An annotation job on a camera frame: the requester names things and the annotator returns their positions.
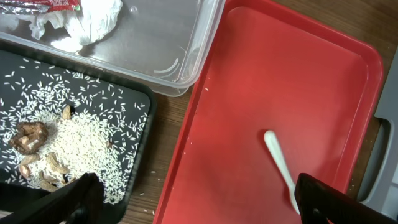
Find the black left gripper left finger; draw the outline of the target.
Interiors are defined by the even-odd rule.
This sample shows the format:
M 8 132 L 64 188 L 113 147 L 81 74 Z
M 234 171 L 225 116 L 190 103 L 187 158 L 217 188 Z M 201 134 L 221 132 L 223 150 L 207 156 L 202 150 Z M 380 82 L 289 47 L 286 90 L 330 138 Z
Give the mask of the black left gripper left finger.
M 97 223 L 103 199 L 103 183 L 96 174 L 85 173 L 61 189 L 5 216 L 1 223 Z

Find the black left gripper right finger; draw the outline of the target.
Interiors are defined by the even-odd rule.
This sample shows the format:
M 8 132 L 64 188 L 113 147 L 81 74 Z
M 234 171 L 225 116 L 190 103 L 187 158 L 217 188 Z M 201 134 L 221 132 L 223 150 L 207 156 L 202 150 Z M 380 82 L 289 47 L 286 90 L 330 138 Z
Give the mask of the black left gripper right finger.
M 298 176 L 295 199 L 303 224 L 397 224 L 306 173 Z

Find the white plastic spoon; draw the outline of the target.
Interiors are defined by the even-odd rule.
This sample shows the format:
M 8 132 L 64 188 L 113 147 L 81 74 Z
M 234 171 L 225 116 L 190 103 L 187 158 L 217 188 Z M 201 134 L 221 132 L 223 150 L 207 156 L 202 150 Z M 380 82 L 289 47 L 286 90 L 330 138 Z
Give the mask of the white plastic spoon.
M 285 184 L 289 191 L 289 198 L 293 209 L 300 215 L 299 207 L 297 205 L 297 201 L 295 199 L 295 187 L 296 184 L 292 179 L 292 176 L 289 172 L 289 168 L 287 167 L 284 154 L 282 152 L 282 148 L 279 144 L 279 140 L 272 130 L 267 130 L 264 133 L 264 142 L 282 176 L 285 181 Z

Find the white napkin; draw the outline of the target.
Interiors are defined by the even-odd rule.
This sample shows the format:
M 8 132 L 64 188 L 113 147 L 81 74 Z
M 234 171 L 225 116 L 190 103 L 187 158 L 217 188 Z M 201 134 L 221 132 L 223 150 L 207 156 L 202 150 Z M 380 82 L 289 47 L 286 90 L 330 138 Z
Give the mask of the white napkin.
M 45 34 L 44 24 L 64 28 L 68 37 L 51 41 L 50 45 L 67 52 L 77 52 L 84 46 L 105 37 L 116 26 L 122 0 L 81 0 L 79 11 L 56 11 L 38 16 L 18 16 L 30 21 L 32 37 L 39 40 Z

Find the red wrapper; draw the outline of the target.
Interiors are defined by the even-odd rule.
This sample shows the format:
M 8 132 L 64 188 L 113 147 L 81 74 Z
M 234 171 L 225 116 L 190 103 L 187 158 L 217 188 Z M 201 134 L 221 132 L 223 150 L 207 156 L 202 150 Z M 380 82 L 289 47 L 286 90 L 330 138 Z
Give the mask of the red wrapper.
M 1 14 L 36 16 L 48 12 L 79 10 L 79 0 L 1 0 Z

